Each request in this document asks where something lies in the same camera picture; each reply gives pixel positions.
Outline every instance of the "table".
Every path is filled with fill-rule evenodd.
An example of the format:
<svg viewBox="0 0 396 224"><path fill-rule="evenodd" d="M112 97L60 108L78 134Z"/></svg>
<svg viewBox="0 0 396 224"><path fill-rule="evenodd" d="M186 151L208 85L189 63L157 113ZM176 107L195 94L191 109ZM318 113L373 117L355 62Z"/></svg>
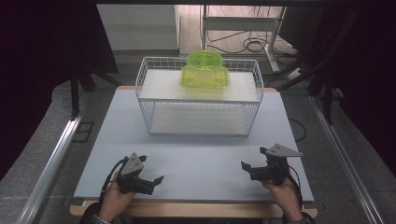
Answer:
<svg viewBox="0 0 396 224"><path fill-rule="evenodd" d="M264 93L249 137L177 137L150 135L134 88L119 87L74 196L97 199L112 166L136 152L148 156L141 178L165 178L152 195L135 196L127 211L131 216L281 217L272 195L258 181L251 181L240 166L240 161L264 166L259 147L274 143L297 150L278 92ZM314 199L301 159L288 160L299 174L304 201L312 205ZM82 215L90 203L73 205L71 213ZM315 208L305 211L313 217L317 214Z"/></svg>

